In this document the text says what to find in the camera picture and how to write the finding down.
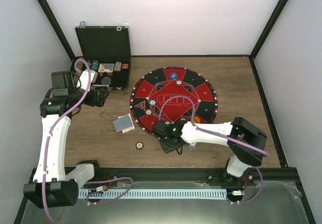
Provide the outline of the blue small blind button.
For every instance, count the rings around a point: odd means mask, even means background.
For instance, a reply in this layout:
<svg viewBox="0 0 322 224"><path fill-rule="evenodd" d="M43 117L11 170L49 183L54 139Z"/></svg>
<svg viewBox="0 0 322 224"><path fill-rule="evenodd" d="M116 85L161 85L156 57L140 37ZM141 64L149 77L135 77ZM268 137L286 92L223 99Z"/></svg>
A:
<svg viewBox="0 0 322 224"><path fill-rule="evenodd" d="M175 72L170 74L170 79L172 79L172 80L177 79L177 77L178 77L178 75Z"/></svg>

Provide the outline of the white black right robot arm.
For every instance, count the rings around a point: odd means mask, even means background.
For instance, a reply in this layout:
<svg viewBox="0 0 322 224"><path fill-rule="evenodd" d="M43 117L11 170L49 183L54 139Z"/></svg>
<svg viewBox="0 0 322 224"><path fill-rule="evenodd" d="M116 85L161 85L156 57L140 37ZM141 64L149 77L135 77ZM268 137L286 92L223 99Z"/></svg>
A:
<svg viewBox="0 0 322 224"><path fill-rule="evenodd" d="M263 158L269 156L265 151L267 135L241 117L220 124L188 120L166 123L157 120L151 132L158 137L166 154L172 151L181 154L184 145L197 143L228 147L233 156L226 163L223 178L229 185L237 184L248 168L259 167Z"/></svg>

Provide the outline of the teal chips seat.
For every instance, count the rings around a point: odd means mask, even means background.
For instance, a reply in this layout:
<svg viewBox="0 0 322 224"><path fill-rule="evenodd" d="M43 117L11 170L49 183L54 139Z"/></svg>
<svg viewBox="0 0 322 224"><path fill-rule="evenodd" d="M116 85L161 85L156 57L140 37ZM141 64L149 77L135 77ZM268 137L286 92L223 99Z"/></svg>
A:
<svg viewBox="0 0 322 224"><path fill-rule="evenodd" d="M155 105L156 105L156 101L155 101L155 100L150 100L150 101L149 101L149 104L150 104L151 106L155 106Z"/></svg>

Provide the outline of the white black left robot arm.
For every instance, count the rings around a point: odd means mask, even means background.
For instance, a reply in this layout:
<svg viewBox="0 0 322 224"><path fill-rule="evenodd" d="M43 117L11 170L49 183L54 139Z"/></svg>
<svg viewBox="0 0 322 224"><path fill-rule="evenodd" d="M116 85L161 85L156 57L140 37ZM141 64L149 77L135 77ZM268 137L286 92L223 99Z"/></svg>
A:
<svg viewBox="0 0 322 224"><path fill-rule="evenodd" d="M38 166L32 183L24 185L24 196L38 208L75 205L78 191L87 182L96 186L103 173L97 161L82 161L70 173L65 172L65 147L73 110L83 104L102 107L108 89L93 89L98 74L84 70L79 75L72 71L52 73L52 88L40 105L42 144Z"/></svg>

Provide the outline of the red black chip stack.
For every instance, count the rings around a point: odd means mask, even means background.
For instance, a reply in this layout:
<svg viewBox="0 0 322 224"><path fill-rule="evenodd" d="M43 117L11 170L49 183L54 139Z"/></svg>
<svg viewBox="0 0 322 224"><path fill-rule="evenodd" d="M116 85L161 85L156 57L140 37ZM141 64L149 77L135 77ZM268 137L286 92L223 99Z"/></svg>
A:
<svg viewBox="0 0 322 224"><path fill-rule="evenodd" d="M142 150L144 148L144 144L142 142L137 142L135 147L137 150Z"/></svg>

